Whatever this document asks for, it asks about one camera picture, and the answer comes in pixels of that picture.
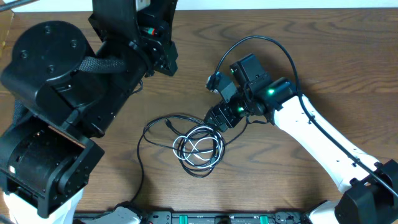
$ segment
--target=green connector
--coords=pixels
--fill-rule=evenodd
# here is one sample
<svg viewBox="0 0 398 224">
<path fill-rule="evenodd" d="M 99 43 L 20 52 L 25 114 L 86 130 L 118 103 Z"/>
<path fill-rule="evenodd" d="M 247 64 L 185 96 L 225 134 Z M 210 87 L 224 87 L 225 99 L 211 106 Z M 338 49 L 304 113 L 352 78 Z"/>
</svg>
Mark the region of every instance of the green connector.
<svg viewBox="0 0 398 224">
<path fill-rule="evenodd" d="M 268 216 L 262 216 L 260 217 L 260 224 L 268 224 Z"/>
<path fill-rule="evenodd" d="M 188 215 L 180 215 L 180 224 L 188 224 Z"/>
</svg>

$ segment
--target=white wire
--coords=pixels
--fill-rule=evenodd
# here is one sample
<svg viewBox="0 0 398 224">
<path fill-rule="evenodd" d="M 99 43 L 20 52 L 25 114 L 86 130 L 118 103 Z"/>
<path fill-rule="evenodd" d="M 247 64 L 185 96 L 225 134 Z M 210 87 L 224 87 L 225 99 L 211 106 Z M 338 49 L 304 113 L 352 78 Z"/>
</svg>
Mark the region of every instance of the white wire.
<svg viewBox="0 0 398 224">
<path fill-rule="evenodd" d="M 210 165 L 205 166 L 205 167 L 197 167 L 198 169 L 206 169 L 206 168 L 209 168 L 209 167 L 213 166 L 214 164 L 216 164 L 216 163 L 220 160 L 221 153 L 223 152 L 223 141 L 221 140 L 222 137 L 221 137 L 221 134 L 220 134 L 218 131 L 216 132 L 218 136 L 201 138 L 201 139 L 199 139 L 195 144 L 189 139 L 191 135 L 195 134 L 199 129 L 203 129 L 203 128 L 208 129 L 208 130 L 210 130 L 210 131 L 214 131 L 214 129 L 211 128 L 211 127 L 208 127 L 208 126 L 199 126 L 199 127 L 195 128 L 194 130 L 192 130 L 191 132 L 189 132 L 186 136 L 179 136 L 179 137 L 177 137 L 177 138 L 174 140 L 173 146 L 172 146 L 172 147 L 174 147 L 175 143 L 176 143 L 180 138 L 184 138 L 185 141 L 188 139 L 188 142 L 192 145 L 192 149 L 191 149 L 190 152 L 193 152 L 193 151 L 199 151 L 199 150 L 197 149 L 197 145 L 199 144 L 199 142 L 201 142 L 201 141 L 203 141 L 203 140 L 207 140 L 207 139 L 215 140 L 215 141 L 217 142 L 216 148 L 217 148 L 217 150 L 218 150 L 218 156 L 217 156 L 216 161 L 214 161 L 213 163 L 211 163 Z M 183 150 L 184 158 L 181 158 L 180 156 L 178 156 L 175 149 L 173 150 L 173 153 L 174 153 L 174 155 L 175 155 L 178 159 L 180 159 L 180 160 L 182 160 L 182 161 L 186 161 L 187 163 L 191 164 L 192 166 L 195 166 L 195 163 L 193 163 L 193 162 L 189 159 L 189 157 L 190 157 L 191 155 L 194 155 L 196 158 L 198 158 L 198 159 L 200 159 L 200 160 L 202 160 L 202 161 L 209 161 L 210 159 L 204 159 L 204 158 L 202 158 L 202 156 L 200 156 L 200 155 L 198 155 L 198 154 L 201 154 L 201 153 L 206 154 L 206 153 L 213 152 L 213 151 L 205 151 L 205 152 L 199 152 L 198 154 L 192 154 L 192 153 L 190 153 L 190 154 L 187 156 L 186 153 L 185 153 L 185 152 L 186 152 L 186 151 L 185 151 L 185 150 L 186 150 L 186 149 L 185 149 L 185 146 L 184 146 L 184 148 L 183 148 L 182 150 Z"/>
</svg>

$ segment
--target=wooden table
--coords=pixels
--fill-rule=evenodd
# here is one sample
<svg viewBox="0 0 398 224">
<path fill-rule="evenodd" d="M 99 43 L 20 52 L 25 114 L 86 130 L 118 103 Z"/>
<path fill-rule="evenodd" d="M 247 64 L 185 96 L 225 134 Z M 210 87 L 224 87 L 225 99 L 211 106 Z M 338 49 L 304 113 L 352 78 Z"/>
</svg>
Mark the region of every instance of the wooden table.
<svg viewBox="0 0 398 224">
<path fill-rule="evenodd" d="M 0 62 L 10 61 L 17 38 L 43 21 L 79 27 L 94 50 L 101 42 L 89 25 L 89 12 L 16 14 Z M 144 80 L 144 91 L 128 100 L 106 136 L 95 141 L 106 151 L 90 176 L 79 211 L 104 211 L 130 200 L 140 169 L 136 144 L 146 122 L 165 114 L 204 118 L 220 97 L 205 88 L 224 52 L 247 35 L 279 40 L 293 56 L 305 94 L 321 114 L 358 147 L 382 162 L 398 158 L 398 10 L 306 9 L 256 11 L 177 11 L 173 40 L 178 72 Z M 253 40 L 238 47 L 228 65 L 255 53 L 276 79 L 293 78 L 274 45 Z M 11 122 L 13 96 L 0 87 L 0 132 Z M 225 133 L 231 139 L 242 126 Z M 191 124 L 179 125 L 188 129 Z M 171 144 L 164 126 L 153 139 Z M 146 178 L 136 203 L 145 209 L 176 211 L 306 210 L 341 197 L 322 167 L 292 137 L 271 125 L 253 124 L 227 147 L 223 162 L 205 179 L 187 175 L 168 149 L 142 144 Z M 6 213 L 4 206 L 1 213 Z"/>
</svg>

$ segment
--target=white wall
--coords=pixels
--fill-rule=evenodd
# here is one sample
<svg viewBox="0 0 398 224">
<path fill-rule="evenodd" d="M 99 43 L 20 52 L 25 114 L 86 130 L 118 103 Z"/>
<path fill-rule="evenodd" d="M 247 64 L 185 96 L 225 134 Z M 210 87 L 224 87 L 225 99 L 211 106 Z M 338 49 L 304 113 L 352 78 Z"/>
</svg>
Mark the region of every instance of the white wall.
<svg viewBox="0 0 398 224">
<path fill-rule="evenodd" d="M 91 4 L 92 0 L 39 0 L 14 12 L 92 11 Z M 177 4 L 177 10 L 354 7 L 398 7 L 398 0 L 179 0 Z"/>
</svg>

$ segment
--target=brown wooden surface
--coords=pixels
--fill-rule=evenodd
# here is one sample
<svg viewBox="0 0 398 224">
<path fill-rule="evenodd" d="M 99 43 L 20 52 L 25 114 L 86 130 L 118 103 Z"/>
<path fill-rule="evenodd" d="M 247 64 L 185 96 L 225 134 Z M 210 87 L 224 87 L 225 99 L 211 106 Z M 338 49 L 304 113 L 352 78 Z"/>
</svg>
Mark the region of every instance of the brown wooden surface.
<svg viewBox="0 0 398 224">
<path fill-rule="evenodd" d="M 101 43 L 86 20 L 89 15 L 16 14 L 0 68 L 9 63 L 17 38 L 30 26 L 48 20 L 78 26 L 97 50 Z M 203 118 L 220 99 L 205 88 L 207 77 L 224 52 L 247 35 L 268 35 L 286 47 L 306 95 L 348 139 L 382 162 L 398 158 L 397 9 L 177 11 L 174 21 L 179 70 L 174 77 L 157 73 L 145 79 L 144 91 L 129 99 L 106 136 L 95 140 L 106 154 L 90 176 L 80 211 L 107 210 L 134 195 L 140 180 L 136 144 L 143 126 L 169 113 Z M 256 40 L 238 47 L 222 70 L 227 72 L 229 64 L 250 52 L 274 78 L 293 78 L 282 52 Z M 0 132 L 11 122 L 13 100 L 0 86 Z M 225 138 L 231 139 L 242 124 Z M 175 136 L 162 130 L 166 129 L 155 128 L 150 137 L 171 144 Z M 341 197 L 322 167 L 294 139 L 271 125 L 250 125 L 205 179 L 187 175 L 168 149 L 144 142 L 141 153 L 146 172 L 136 201 L 141 208 L 305 210 L 324 199 Z"/>
</svg>

